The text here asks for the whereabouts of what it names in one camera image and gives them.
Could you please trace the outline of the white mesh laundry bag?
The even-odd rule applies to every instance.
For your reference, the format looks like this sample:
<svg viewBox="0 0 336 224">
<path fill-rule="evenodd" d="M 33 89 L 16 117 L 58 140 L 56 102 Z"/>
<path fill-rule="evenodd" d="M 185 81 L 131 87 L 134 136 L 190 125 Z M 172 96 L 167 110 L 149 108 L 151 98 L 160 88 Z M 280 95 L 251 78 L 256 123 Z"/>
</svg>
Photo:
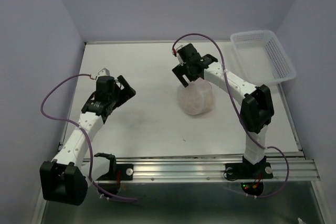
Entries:
<svg viewBox="0 0 336 224">
<path fill-rule="evenodd" d="M 190 82 L 187 87 L 179 85 L 176 99 L 180 109 L 192 116 L 210 112 L 215 106 L 212 86 L 203 79 Z"/>
</svg>

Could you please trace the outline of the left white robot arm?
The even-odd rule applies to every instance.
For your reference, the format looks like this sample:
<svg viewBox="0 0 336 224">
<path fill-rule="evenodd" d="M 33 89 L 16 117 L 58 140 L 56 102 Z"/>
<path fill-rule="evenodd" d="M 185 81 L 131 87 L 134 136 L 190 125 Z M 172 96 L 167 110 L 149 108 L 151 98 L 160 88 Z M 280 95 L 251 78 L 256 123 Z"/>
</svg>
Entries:
<svg viewBox="0 0 336 224">
<path fill-rule="evenodd" d="M 93 78 L 95 91 L 81 109 L 65 146 L 51 161 L 44 161 L 39 169 L 44 200 L 79 206 L 83 203 L 88 187 L 95 186 L 100 197 L 107 201 L 136 202 L 137 199 L 122 197 L 101 188 L 96 180 L 117 175 L 115 156 L 94 154 L 92 141 L 106 123 L 111 113 L 135 96 L 136 91 L 123 76 L 112 77 L 99 73 Z"/>
</svg>

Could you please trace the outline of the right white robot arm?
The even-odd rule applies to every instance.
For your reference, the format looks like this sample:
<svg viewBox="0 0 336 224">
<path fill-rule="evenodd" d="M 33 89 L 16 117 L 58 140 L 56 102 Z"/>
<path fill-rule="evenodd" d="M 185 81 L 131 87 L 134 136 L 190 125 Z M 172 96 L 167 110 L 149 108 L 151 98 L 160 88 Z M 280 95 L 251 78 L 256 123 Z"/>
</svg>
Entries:
<svg viewBox="0 0 336 224">
<path fill-rule="evenodd" d="M 266 131 L 274 115 L 270 89 L 266 85 L 249 83 L 225 67 L 223 54 L 221 62 L 210 54 L 201 56 L 191 44 L 172 49 L 179 64 L 173 73 L 183 87 L 203 79 L 229 95 L 239 122 L 246 132 L 246 146 L 241 170 L 244 175 L 253 177 L 260 172 L 260 162 L 265 156 Z"/>
</svg>

